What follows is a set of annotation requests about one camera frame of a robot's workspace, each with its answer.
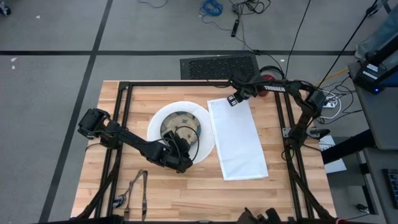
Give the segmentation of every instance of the red object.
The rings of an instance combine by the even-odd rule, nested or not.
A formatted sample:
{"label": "red object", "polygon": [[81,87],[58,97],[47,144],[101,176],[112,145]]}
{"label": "red object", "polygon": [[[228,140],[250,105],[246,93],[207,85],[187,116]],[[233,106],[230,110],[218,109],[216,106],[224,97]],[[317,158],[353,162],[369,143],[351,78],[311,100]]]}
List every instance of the red object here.
{"label": "red object", "polygon": [[[263,75],[261,78],[265,80],[275,80],[275,78],[272,75]],[[266,96],[268,94],[268,91],[261,91],[259,92],[259,96]]]}

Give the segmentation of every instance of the black vent grate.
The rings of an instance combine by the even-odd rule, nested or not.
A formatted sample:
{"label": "black vent grate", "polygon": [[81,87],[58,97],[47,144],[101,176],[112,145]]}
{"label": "black vent grate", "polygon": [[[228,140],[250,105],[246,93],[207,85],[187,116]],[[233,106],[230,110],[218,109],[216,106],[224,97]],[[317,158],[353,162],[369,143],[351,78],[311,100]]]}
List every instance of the black vent grate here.
{"label": "black vent grate", "polygon": [[224,80],[241,69],[249,76],[259,75],[255,55],[180,59],[182,80]]}

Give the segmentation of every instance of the wooden table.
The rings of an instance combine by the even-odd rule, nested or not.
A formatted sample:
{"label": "wooden table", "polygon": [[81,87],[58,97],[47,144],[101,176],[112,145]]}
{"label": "wooden table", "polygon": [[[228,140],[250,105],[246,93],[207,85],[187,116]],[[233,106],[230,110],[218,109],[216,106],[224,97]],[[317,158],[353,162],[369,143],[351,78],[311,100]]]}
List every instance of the wooden table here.
{"label": "wooden table", "polygon": [[[99,109],[109,113],[114,111],[118,85],[118,81],[103,83],[98,102]],[[233,92],[232,88],[213,86],[135,86],[132,89],[127,127],[131,132],[146,139],[150,119],[165,105],[176,101],[192,101],[208,109],[208,100],[225,98]],[[293,100],[291,102],[297,122],[301,110]],[[177,174],[173,170],[147,162],[139,154],[139,151],[124,145],[116,195],[123,193],[128,188],[129,181],[136,176],[139,169],[146,169],[149,172],[147,183],[148,221],[236,221],[244,211],[244,207],[249,208],[255,215],[274,207],[282,220],[287,220],[287,217],[295,217],[287,166],[280,156],[283,144],[274,94],[269,93],[265,97],[251,98],[249,103],[266,158],[268,178],[224,181],[215,148],[203,162],[192,166],[184,174]],[[284,100],[282,100],[282,107],[284,108],[285,122],[288,124]],[[123,111],[122,106],[118,122],[121,122]],[[90,141],[89,144],[98,141],[98,139]],[[309,139],[306,144],[318,147],[315,140]],[[87,151],[72,216],[82,212],[97,192],[100,186],[104,157],[105,148],[103,146],[93,146]],[[330,214],[335,216],[320,152],[303,147],[302,157],[310,190]],[[108,197],[109,194],[106,193],[102,209],[103,216],[105,216]],[[305,203],[300,190],[299,197],[303,215],[306,216]],[[140,220],[142,178],[134,186],[130,203],[130,207],[132,207],[130,220]],[[114,213],[123,216],[125,206],[126,204],[115,209]]]}

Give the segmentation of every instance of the white towel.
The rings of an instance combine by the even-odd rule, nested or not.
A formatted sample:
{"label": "white towel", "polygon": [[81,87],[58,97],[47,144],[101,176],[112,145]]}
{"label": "white towel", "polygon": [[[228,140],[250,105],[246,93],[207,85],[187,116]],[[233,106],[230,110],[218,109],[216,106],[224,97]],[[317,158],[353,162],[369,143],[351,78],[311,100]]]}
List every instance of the white towel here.
{"label": "white towel", "polygon": [[248,101],[232,107],[223,98],[208,101],[208,107],[224,180],[268,177]]}

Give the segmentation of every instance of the black floor stripe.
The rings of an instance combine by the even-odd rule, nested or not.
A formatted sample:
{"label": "black floor stripe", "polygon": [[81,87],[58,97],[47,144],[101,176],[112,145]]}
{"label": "black floor stripe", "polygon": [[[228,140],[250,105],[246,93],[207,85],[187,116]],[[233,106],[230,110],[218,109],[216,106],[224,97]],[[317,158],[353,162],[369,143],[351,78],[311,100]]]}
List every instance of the black floor stripe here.
{"label": "black floor stripe", "polygon": [[91,55],[91,50],[0,50],[0,55]]}
{"label": "black floor stripe", "polygon": [[[261,50],[262,54],[289,55],[289,50]],[[337,56],[339,50],[295,50],[292,55]],[[126,56],[166,56],[166,55],[232,55],[242,54],[241,50],[99,50],[98,55]],[[345,51],[343,55],[354,55],[355,51]]]}
{"label": "black floor stripe", "polygon": [[390,5],[388,5],[388,2],[385,1],[383,3],[383,6],[384,6],[384,9],[386,10],[386,12],[389,14],[391,12],[391,8],[390,8]]}
{"label": "black floor stripe", "polygon": [[88,82],[91,77],[91,72],[93,71],[96,53],[100,47],[101,39],[104,34],[106,21],[108,20],[109,12],[111,10],[113,0],[108,0],[105,6],[104,14],[102,16],[101,24],[99,25],[99,29],[97,32],[97,36],[95,38],[93,50],[91,51],[90,59],[88,60],[87,68],[85,74],[83,76],[83,81],[81,82],[79,93],[75,102],[75,107],[73,108],[72,117],[70,118],[69,126],[67,129],[67,133],[65,135],[65,139],[63,140],[61,152],[58,158],[57,165],[55,167],[54,175],[51,180],[50,188],[47,193],[47,197],[45,199],[42,213],[40,214],[39,223],[44,223],[49,221],[49,217],[51,214],[51,209],[55,200],[55,196],[57,194],[58,186],[61,181],[61,176],[63,172],[63,168],[65,167],[65,162],[68,157],[70,144],[72,142],[73,133],[75,133],[76,124],[78,121],[78,117],[80,114],[81,106],[83,104],[83,100],[86,94]]}
{"label": "black floor stripe", "polygon": [[[262,54],[289,55],[289,50],[261,50]],[[292,55],[296,56],[337,56],[339,50],[294,50]],[[109,55],[109,56],[167,56],[167,55],[234,55],[242,54],[241,50],[0,50],[0,55]],[[354,55],[355,51],[347,50],[342,55]]]}

